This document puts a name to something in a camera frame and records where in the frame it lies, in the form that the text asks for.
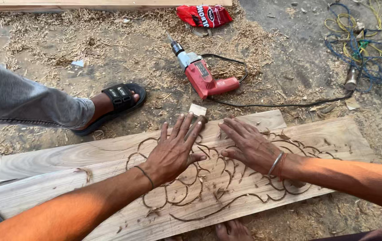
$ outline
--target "red electric drill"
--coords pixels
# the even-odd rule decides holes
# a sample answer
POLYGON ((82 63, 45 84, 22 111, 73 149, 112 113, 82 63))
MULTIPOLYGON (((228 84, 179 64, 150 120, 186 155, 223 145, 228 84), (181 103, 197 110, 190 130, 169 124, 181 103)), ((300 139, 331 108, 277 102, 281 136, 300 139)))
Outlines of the red electric drill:
POLYGON ((185 71, 192 87, 201 99, 207 96, 222 94, 240 87, 236 77, 228 79, 214 79, 210 71, 206 67, 203 57, 194 52, 187 53, 184 48, 174 41, 167 33, 172 45, 172 51, 179 60, 179 64, 185 71))

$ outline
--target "bare foot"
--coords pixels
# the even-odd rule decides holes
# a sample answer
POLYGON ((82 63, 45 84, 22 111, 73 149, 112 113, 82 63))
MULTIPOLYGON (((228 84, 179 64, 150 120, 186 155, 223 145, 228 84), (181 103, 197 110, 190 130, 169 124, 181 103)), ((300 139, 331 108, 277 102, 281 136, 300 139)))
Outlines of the bare foot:
POLYGON ((254 241, 249 230, 237 219, 216 225, 216 236, 220 241, 254 241))
MULTIPOLYGON (((135 102, 139 100, 139 95, 135 94, 134 91, 131 90, 131 93, 133 94, 133 99, 135 102)), ((98 118, 103 116, 106 113, 109 113, 113 111, 113 104, 109 96, 107 96, 105 93, 100 93, 93 98, 90 99, 94 103, 94 114, 91 120, 84 126, 75 130, 83 130, 87 128, 91 123, 96 121, 98 118)))

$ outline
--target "black thread bracelet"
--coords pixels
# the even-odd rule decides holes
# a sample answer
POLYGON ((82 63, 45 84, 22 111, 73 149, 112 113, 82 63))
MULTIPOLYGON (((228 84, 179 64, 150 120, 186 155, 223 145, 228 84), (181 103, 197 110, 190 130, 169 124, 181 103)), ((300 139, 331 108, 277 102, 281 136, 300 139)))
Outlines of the black thread bracelet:
POLYGON ((139 166, 134 166, 134 167, 137 167, 137 168, 139 168, 140 169, 140 171, 142 171, 143 172, 143 174, 145 175, 145 177, 147 177, 148 179, 149 179, 149 181, 151 182, 151 185, 152 185, 152 189, 154 189, 154 183, 152 182, 152 180, 151 180, 151 178, 145 173, 145 171, 142 169, 142 168, 140 168, 139 166))

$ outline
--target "dirt floor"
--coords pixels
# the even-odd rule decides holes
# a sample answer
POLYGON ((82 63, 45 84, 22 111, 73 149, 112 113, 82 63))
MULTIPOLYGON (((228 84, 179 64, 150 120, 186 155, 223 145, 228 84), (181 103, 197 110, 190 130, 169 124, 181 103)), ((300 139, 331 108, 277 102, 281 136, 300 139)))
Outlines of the dirt floor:
MULTIPOLYGON (((376 29, 376 20, 367 7, 353 1, 342 3, 367 28, 376 29)), ((0 125, 0 154, 157 130, 166 120, 174 123, 191 103, 207 107, 209 120, 276 109, 235 108, 200 100, 171 52, 166 31, 189 52, 215 53, 247 63, 249 76, 241 88, 217 96, 219 100, 304 103, 344 94, 348 65, 324 44, 329 34, 324 20, 333 18, 327 2, 308 0, 292 6, 290 1, 242 0, 229 11, 234 22, 212 29, 211 36, 204 37, 194 34, 193 28, 178 19, 172 9, 0 13, 0 64, 15 73, 78 97, 92 97, 120 82, 138 83, 149 92, 144 107, 83 138, 65 129, 0 125), (70 64, 80 59, 84 59, 85 67, 70 64)), ((194 30, 207 33, 204 28, 194 30)), ((382 33, 373 39, 382 41, 382 33)), ((216 78, 241 78, 244 74, 239 64, 213 59, 208 63, 216 78)), ((368 86, 367 79, 362 79, 360 88, 368 86)), ((338 101, 326 114, 321 110, 329 104, 316 111, 279 109, 288 126, 353 116, 378 157, 374 162, 382 163, 382 85, 354 96, 360 108, 353 111, 344 101, 338 101)), ((242 220, 257 240, 308 240, 381 228, 382 208, 344 193, 333 193, 242 220)), ((183 236, 190 241, 215 240, 212 227, 183 236)))

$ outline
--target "black cable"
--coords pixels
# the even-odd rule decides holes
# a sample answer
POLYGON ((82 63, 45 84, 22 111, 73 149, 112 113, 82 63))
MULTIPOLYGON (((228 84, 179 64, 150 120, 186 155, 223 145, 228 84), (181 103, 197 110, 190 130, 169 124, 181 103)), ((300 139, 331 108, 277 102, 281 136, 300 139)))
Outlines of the black cable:
POLYGON ((236 62, 236 63, 240 63, 240 64, 244 64, 244 72, 246 73, 238 82, 241 83, 246 77, 247 77, 247 64, 244 63, 244 62, 241 62, 239 60, 234 60, 234 59, 230 59, 230 58, 226 58, 226 57, 222 57, 220 55, 217 55, 217 54, 202 54, 201 57, 205 57, 205 56, 211 56, 211 57, 215 57, 215 58, 220 58, 220 59, 223 59, 223 60, 226 60, 226 61, 232 61, 232 62, 236 62))
MULTIPOLYGON (((218 58, 221 58, 221 59, 225 59, 225 60, 229 60, 229 61, 233 61, 233 62, 237 62, 237 63, 243 63, 241 61, 225 58, 225 57, 222 57, 222 56, 219 56, 219 55, 216 55, 216 54, 203 54, 201 56, 215 56, 215 57, 218 57, 218 58)), ((359 75, 357 76, 357 79, 356 79, 356 86, 359 83, 360 76, 362 75, 363 67, 365 66, 365 63, 367 62, 367 61, 364 61, 363 55, 361 55, 361 57, 362 57, 362 65, 360 66, 359 75)), ((246 65, 245 71, 246 71, 246 75, 239 82, 241 82, 247 76, 247 65, 246 65)), ((345 95, 343 97, 337 97, 337 98, 333 98, 333 99, 318 100, 316 102, 309 103, 309 104, 284 104, 284 105, 250 104, 250 105, 236 105, 236 104, 227 103, 227 102, 220 101, 220 100, 215 100, 215 99, 212 98, 212 96, 208 96, 207 99, 211 100, 213 102, 216 102, 216 103, 220 103, 220 104, 224 104, 224 105, 228 105, 228 106, 234 106, 234 107, 251 107, 251 106, 259 106, 259 107, 288 107, 288 106, 310 107, 310 106, 315 106, 315 105, 318 105, 318 104, 321 104, 321 103, 333 102, 333 101, 348 99, 348 98, 350 98, 353 95, 353 93, 354 93, 354 90, 350 91, 347 95, 345 95)))

